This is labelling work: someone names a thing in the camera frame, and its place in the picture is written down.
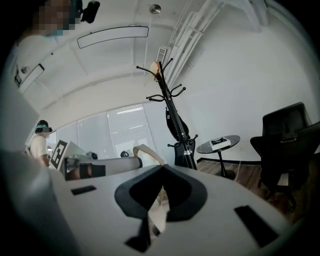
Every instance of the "small table top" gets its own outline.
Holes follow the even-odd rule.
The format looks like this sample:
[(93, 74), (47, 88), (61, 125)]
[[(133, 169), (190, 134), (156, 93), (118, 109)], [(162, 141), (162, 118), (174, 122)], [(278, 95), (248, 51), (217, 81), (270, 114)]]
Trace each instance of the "small table top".
[(231, 141), (230, 146), (226, 146), (226, 147), (223, 147), (223, 148), (220, 148), (220, 149), (213, 151), (211, 148), (211, 141), (216, 140), (216, 138), (215, 138), (215, 139), (209, 140), (208, 142), (203, 143), (202, 145), (198, 146), (196, 151), (200, 154), (218, 153), (218, 152), (232, 148), (234, 145), (238, 144), (238, 142), (240, 141), (240, 136), (238, 136), (238, 135), (229, 135), (229, 136), (223, 136), (223, 137), (225, 137), (226, 139)]

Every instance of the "black coat rack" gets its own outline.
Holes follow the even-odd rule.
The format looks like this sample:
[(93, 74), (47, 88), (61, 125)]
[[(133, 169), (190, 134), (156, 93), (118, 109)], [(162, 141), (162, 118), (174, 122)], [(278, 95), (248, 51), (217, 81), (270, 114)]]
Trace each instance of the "black coat rack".
[(178, 133), (178, 136), (179, 136), (179, 143), (177, 145), (168, 144), (168, 147), (177, 148), (182, 144), (183, 145), (183, 149), (184, 149), (184, 157), (186, 159), (188, 167), (191, 168), (191, 169), (196, 170), (197, 166), (196, 166), (193, 154), (192, 154), (193, 152), (190, 150), (189, 146), (191, 146), (194, 143), (194, 140), (195, 140), (195, 138), (198, 137), (198, 135), (196, 135), (193, 140), (188, 138), (188, 134), (186, 134), (186, 132), (184, 130), (184, 127), (183, 127), (183, 125), (181, 123), (181, 119), (180, 119), (180, 117), (178, 115), (176, 106), (175, 106), (175, 104), (173, 102), (173, 99), (172, 99), (174, 97), (179, 96), (183, 91), (185, 91), (186, 87), (183, 87), (181, 91), (179, 91), (176, 95), (173, 95), (172, 94), (173, 91), (176, 90), (177, 88), (179, 88), (180, 86), (182, 86), (182, 84), (179, 84), (178, 86), (176, 86), (175, 88), (173, 88), (170, 91), (168, 86), (167, 86), (167, 84), (166, 84), (166, 81), (165, 81), (164, 70), (166, 69), (168, 64), (173, 60), (174, 59), (171, 58), (168, 61), (168, 63), (165, 64), (164, 68), (162, 67), (161, 61), (159, 61), (161, 74), (159, 72), (157, 74), (155, 74), (152, 71), (150, 71), (148, 69), (145, 69), (143, 67), (139, 67), (139, 66), (136, 66), (136, 68), (140, 69), (140, 70), (147, 71), (147, 72), (151, 73), (152, 75), (154, 75), (154, 77), (156, 78), (156, 80), (157, 80), (157, 82), (158, 82), (158, 84), (160, 86), (162, 95), (156, 94), (156, 95), (152, 95), (152, 96), (146, 97), (146, 99), (149, 100), (149, 101), (154, 101), (154, 102), (163, 102), (163, 101), (165, 101), (165, 103), (167, 105), (168, 111), (169, 111), (170, 116), (172, 118), (172, 122), (173, 122), (174, 127), (175, 127), (175, 129), (176, 129), (176, 131)]

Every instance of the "air vent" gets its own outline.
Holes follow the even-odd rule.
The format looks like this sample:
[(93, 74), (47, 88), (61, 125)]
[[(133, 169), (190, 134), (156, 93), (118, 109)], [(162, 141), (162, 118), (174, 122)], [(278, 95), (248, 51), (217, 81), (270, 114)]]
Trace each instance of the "air vent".
[(166, 63), (169, 59), (169, 55), (171, 53), (171, 48), (161, 46), (158, 51), (158, 55), (156, 57), (156, 62)]

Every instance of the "black slot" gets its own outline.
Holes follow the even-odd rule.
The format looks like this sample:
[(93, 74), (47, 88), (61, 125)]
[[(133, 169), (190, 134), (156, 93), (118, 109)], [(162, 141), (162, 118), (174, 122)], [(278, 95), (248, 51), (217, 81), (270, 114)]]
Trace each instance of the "black slot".
[(235, 208), (234, 211), (260, 247), (268, 245), (278, 237), (248, 205)]
[(80, 195), (80, 194), (83, 194), (83, 193), (87, 193), (87, 192), (90, 192), (90, 191), (93, 191), (93, 190), (96, 190), (97, 188), (95, 186), (84, 186), (84, 187), (79, 187), (79, 188), (74, 188), (74, 189), (71, 189), (71, 192), (74, 196), (77, 196), (77, 195)]

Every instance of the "white ceiling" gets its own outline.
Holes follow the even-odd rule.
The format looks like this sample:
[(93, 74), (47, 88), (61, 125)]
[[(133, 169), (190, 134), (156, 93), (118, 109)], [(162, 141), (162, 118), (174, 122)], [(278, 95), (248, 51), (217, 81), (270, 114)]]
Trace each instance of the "white ceiling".
[[(100, 8), (92, 24), (76, 24), (75, 30), (64, 31), (63, 36), (30, 36), (18, 47), (18, 66), (28, 67), (24, 80), (40, 63), (44, 72), (24, 93), (36, 111), (57, 101), (65, 94), (112, 76), (136, 72), (143, 66), (148, 43), (148, 67), (156, 60), (160, 46), (167, 46), (173, 28), (188, 0), (99, 0)], [(193, 0), (189, 11), (200, 9), (205, 0)], [(86, 7), (89, 0), (83, 0)], [(151, 15), (149, 7), (158, 4), (160, 14)], [(152, 25), (147, 38), (131, 38), (100, 42), (80, 49), (77, 38), (100, 30), (124, 27), (130, 24)]]

